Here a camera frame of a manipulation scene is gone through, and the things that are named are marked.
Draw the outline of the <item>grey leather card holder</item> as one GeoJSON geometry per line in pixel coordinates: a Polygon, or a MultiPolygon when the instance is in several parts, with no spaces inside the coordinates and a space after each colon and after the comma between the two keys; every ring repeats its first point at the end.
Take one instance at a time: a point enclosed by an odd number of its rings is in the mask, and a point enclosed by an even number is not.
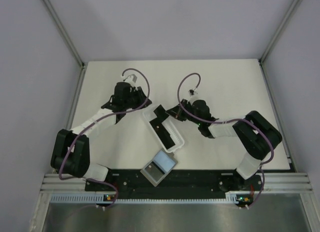
{"type": "Polygon", "coordinates": [[[177,164],[173,152],[160,150],[140,172],[154,187],[157,187],[177,164]]]}

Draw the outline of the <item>black VIP credit card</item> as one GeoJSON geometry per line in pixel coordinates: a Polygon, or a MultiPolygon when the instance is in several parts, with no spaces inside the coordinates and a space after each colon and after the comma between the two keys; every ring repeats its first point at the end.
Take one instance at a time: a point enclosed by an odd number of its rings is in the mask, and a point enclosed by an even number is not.
{"type": "Polygon", "coordinates": [[[159,182],[162,179],[162,177],[165,175],[165,172],[162,171],[161,168],[158,165],[156,165],[154,162],[151,162],[149,165],[147,165],[145,171],[156,182],[159,182]]]}

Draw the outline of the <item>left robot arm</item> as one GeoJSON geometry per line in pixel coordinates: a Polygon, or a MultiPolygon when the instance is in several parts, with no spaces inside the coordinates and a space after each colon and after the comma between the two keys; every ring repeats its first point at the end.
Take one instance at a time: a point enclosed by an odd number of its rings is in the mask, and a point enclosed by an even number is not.
{"type": "Polygon", "coordinates": [[[109,190],[114,179],[108,175],[106,166],[91,161],[90,143],[126,114],[151,105],[149,96],[150,91],[145,94],[140,86],[118,82],[114,94],[96,114],[71,130],[61,129],[57,133],[50,161],[51,167],[58,171],[59,179],[91,179],[102,190],[109,190]]]}

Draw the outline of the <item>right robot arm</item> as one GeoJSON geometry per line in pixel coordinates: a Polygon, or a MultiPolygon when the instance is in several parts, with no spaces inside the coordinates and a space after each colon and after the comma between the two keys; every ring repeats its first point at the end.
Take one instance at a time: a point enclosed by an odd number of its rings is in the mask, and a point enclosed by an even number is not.
{"type": "Polygon", "coordinates": [[[281,133],[258,111],[252,110],[243,118],[220,121],[212,116],[210,108],[202,99],[193,102],[183,99],[180,104],[165,111],[172,118],[197,125],[206,138],[237,137],[246,150],[242,161],[235,169],[233,184],[245,190],[252,183],[252,176],[264,164],[268,154],[272,159],[275,148],[282,142],[281,133]]]}

